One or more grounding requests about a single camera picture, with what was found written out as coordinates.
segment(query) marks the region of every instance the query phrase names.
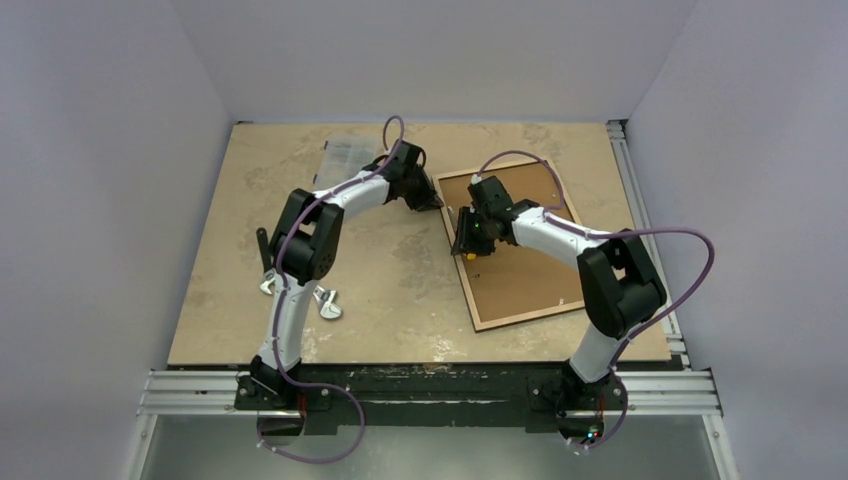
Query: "beige tabletop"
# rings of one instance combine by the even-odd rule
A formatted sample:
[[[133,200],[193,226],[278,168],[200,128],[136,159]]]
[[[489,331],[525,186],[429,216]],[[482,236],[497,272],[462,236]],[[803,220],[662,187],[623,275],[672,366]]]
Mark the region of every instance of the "beige tabletop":
[[[273,230],[292,189],[311,189],[331,134],[380,131],[370,124],[233,128],[169,364],[250,362],[271,309],[271,297],[259,291],[256,229]],[[431,175],[477,167],[507,149],[532,151],[553,160],[584,224],[633,227],[602,124],[412,124],[406,140],[426,150]],[[339,291],[344,316],[324,320],[312,304],[304,362],[564,360],[575,351],[588,325],[584,310],[475,333],[449,252],[438,211],[411,212],[395,201],[347,222],[335,265],[320,282]],[[623,358],[668,359],[660,326]]]

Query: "gray wall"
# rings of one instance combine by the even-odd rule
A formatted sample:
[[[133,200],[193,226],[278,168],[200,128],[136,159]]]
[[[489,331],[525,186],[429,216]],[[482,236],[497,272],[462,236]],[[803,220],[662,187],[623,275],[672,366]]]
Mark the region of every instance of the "gray wall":
[[[628,124],[654,225],[715,272],[680,315],[743,478],[845,478],[848,4],[702,0]],[[679,294],[703,258],[660,239]]]
[[[243,120],[629,117],[695,0],[174,0]]]
[[[0,478],[118,478],[229,120],[167,0],[2,2]]]

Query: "purple cable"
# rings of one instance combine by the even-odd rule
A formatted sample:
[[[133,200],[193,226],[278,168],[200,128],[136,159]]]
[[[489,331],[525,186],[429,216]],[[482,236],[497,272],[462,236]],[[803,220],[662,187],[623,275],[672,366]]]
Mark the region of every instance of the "purple cable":
[[[271,348],[274,351],[274,360],[277,362],[277,370],[280,372],[280,375],[283,376],[283,379],[286,382],[288,382],[289,384],[291,384],[295,387],[298,387],[298,388],[328,388],[328,389],[335,390],[337,392],[342,393],[353,403],[353,405],[356,407],[357,413],[359,413],[359,432],[356,434],[356,438],[354,439],[353,444],[351,444],[351,446],[348,447],[348,449],[343,451],[342,453],[339,453],[339,454],[334,455],[332,457],[326,457],[326,458],[303,457],[303,456],[300,456],[300,455],[296,455],[294,453],[290,453],[290,452],[286,452],[284,450],[280,450],[275,446],[269,445],[268,442],[266,442],[265,439],[262,438],[261,425],[257,426],[256,433],[259,436],[259,444],[260,445],[262,445],[263,447],[265,447],[267,450],[271,451],[272,453],[276,453],[277,455],[281,455],[283,457],[290,458],[292,460],[297,460],[298,462],[312,463],[312,464],[332,463],[332,462],[341,460],[341,459],[345,458],[346,456],[350,455],[351,453],[353,453],[353,451],[356,450],[356,447],[358,447],[359,443],[362,441],[362,436],[365,435],[365,411],[362,410],[362,405],[360,405],[360,403],[356,399],[356,397],[354,397],[352,393],[348,392],[344,388],[342,388],[338,385],[333,385],[331,383],[298,382],[297,380],[291,378],[286,373],[285,369],[283,368],[283,362],[282,362],[282,359],[280,358],[280,349],[279,349],[278,338],[277,338],[277,332],[279,331],[279,327],[280,327],[280,312],[283,309],[283,302],[286,298],[286,290],[288,289],[288,286],[289,286],[288,280],[286,280],[286,276],[283,273],[283,253],[288,248],[289,243],[291,242],[291,239],[294,238],[294,234],[295,234],[296,231],[298,231],[298,229],[300,228],[300,225],[303,223],[303,221],[306,219],[306,217],[309,215],[309,213],[312,210],[314,210],[318,205],[320,205],[321,202],[323,202],[324,200],[326,200],[328,198],[333,197],[334,195],[337,195],[338,193],[342,192],[343,190],[345,190],[345,189],[347,189],[347,188],[349,188],[353,185],[356,185],[358,183],[362,183],[366,180],[370,180],[371,178],[374,178],[376,175],[378,175],[380,172],[382,172],[384,168],[386,168],[386,166],[392,161],[392,159],[394,159],[395,155],[397,155],[398,148],[400,147],[400,142],[403,140],[403,134],[404,134],[405,126],[404,126],[404,123],[403,123],[403,119],[399,115],[392,115],[391,117],[389,117],[388,120],[386,120],[386,123],[383,125],[383,144],[384,145],[385,145],[385,139],[386,139],[386,129],[388,128],[388,126],[392,122],[392,120],[397,120],[398,123],[400,124],[400,134],[398,135],[397,140],[395,140],[394,145],[392,145],[392,150],[389,152],[388,156],[386,157],[386,161],[384,161],[382,165],[380,165],[376,170],[374,170],[370,174],[368,174],[368,175],[366,175],[362,178],[354,178],[354,179],[348,180],[347,182],[336,187],[334,190],[332,190],[329,193],[326,193],[324,195],[321,195],[320,197],[316,198],[314,202],[310,203],[303,210],[303,212],[301,212],[300,216],[297,217],[297,219],[294,221],[294,225],[292,225],[292,228],[289,230],[289,233],[286,234],[285,239],[283,239],[283,244],[280,246],[280,250],[277,252],[277,261],[275,263],[275,267],[276,267],[277,273],[279,273],[281,275],[282,279],[283,279],[283,288],[280,291],[280,298],[277,301],[277,308],[274,311],[274,322],[271,326],[271,338],[272,338]]]
[[[547,212],[549,210],[559,210],[559,209],[565,208],[565,192],[563,191],[563,188],[562,188],[562,182],[559,181],[559,177],[557,177],[557,174],[554,171],[554,169],[551,167],[551,164],[548,163],[548,161],[545,160],[544,158],[542,158],[542,157],[540,157],[540,156],[538,156],[534,153],[525,152],[524,150],[507,150],[505,152],[501,152],[501,153],[495,155],[494,157],[486,160],[486,163],[484,163],[483,166],[480,167],[480,170],[477,171],[477,176],[482,177],[483,172],[486,170],[486,168],[489,165],[491,165],[495,160],[497,160],[501,157],[505,157],[507,155],[522,155],[522,156],[525,156],[525,157],[532,158],[533,160],[536,160],[536,162],[538,162],[538,163],[541,163],[542,166],[545,167],[545,169],[548,171],[548,173],[551,174],[551,178],[554,179],[554,185],[556,185],[557,192],[559,193],[559,205],[551,205],[549,207],[545,207],[545,211]]]

